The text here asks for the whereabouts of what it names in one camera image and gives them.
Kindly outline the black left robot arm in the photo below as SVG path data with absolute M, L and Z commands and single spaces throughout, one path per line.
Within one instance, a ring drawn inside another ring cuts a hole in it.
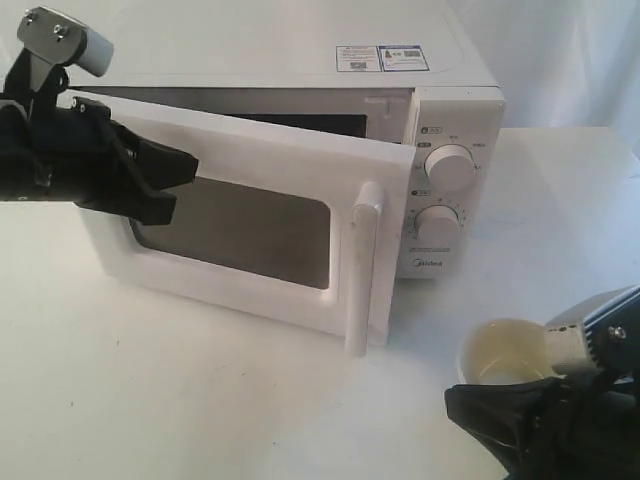
M 170 223 L 174 187 L 193 182 L 199 161 L 188 152 L 144 138 L 114 120 L 104 103 L 75 96 L 64 66 L 50 66 L 34 90 L 34 56 L 22 50 L 1 93 L 1 199 L 71 202 L 138 221 Z

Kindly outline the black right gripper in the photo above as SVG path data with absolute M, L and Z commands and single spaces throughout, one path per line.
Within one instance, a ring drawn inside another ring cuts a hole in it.
M 447 389 L 448 418 L 521 479 L 637 479 L 639 373 Z

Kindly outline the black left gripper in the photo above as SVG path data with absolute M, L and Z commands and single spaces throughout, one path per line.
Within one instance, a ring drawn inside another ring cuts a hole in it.
M 68 86 L 62 66 L 45 65 L 35 88 L 34 55 L 24 49 L 1 91 L 1 199 L 70 201 L 86 210 L 168 225 L 176 197 L 162 190 L 191 183 L 199 161 L 110 120 L 81 100 L 57 106 Z

